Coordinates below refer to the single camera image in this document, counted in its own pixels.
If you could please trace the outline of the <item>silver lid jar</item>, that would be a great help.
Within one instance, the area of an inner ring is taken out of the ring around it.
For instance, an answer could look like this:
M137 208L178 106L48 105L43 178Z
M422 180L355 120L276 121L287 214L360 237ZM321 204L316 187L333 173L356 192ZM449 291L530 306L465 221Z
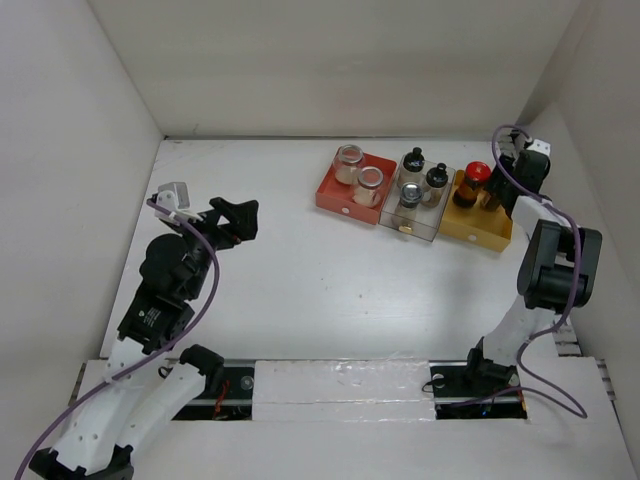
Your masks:
M481 208L487 212L495 212L501 206L498 195L486 192L481 201Z

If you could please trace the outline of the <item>red lid sauce jar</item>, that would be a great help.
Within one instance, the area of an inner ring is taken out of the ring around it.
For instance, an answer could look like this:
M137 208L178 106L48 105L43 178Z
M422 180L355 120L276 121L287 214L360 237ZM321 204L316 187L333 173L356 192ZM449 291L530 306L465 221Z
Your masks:
M479 193L491 176L491 168L484 162L469 163L463 175L463 180L453 195L453 202L461 208L471 208L475 205Z

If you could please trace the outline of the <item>black faceted lid jar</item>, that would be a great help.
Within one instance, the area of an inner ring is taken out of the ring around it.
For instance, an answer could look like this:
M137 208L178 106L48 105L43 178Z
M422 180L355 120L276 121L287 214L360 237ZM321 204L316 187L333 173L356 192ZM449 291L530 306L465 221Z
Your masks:
M447 166L444 163L430 168L424 177L422 204L427 208L438 206L448 182Z

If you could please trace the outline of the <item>black silver lid shaker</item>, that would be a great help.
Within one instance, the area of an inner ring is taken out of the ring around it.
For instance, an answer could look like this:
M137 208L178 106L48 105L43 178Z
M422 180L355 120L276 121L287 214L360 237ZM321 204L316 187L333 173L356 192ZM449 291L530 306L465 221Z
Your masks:
M396 205L392 222L396 229L413 228L418 206L424 196L422 187L415 182L404 183L399 190L399 200Z

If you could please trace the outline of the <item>black knob lid shaker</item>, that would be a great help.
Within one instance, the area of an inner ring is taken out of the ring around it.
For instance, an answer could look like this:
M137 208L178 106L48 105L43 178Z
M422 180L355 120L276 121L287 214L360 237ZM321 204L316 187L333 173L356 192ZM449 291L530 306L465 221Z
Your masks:
M410 152L406 153L399 168L397 187L401 188L409 182L420 183L424 165L425 158L420 147L414 147Z

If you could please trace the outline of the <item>glass jar of rice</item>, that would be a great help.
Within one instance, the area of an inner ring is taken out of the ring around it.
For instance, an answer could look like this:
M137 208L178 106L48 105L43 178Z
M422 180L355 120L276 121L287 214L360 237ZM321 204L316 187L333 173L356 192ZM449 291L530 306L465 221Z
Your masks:
M364 152L359 146L347 144L339 147L333 160L335 179L343 185L353 185L363 162Z

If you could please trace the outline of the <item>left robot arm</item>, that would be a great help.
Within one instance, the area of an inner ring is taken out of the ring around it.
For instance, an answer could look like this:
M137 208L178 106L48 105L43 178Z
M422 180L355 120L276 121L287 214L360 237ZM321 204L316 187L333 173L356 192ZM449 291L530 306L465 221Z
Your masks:
M216 197L201 213L173 207L155 194L147 204L170 228L146 248L141 283L126 311L100 383L61 413L31 446L15 476L43 479L130 479L136 457L173 417L199 395L222 390L224 360L194 344L184 350L147 399L146 384L167 354L202 320L196 300L206 279L220 281L217 254L253 240L259 204Z

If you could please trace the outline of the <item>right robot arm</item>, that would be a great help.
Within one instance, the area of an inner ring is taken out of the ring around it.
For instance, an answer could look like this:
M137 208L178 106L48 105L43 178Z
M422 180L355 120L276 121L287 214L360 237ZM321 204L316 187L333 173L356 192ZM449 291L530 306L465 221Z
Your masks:
M524 368L518 365L531 341L557 331L574 308L591 298L602 246L598 230L578 226L540 194L550 172L550 146L534 143L513 160L501 156L490 192L513 223L523 228L528 247L516 282L517 296L502 321L479 340L462 369L473 393L509 388Z

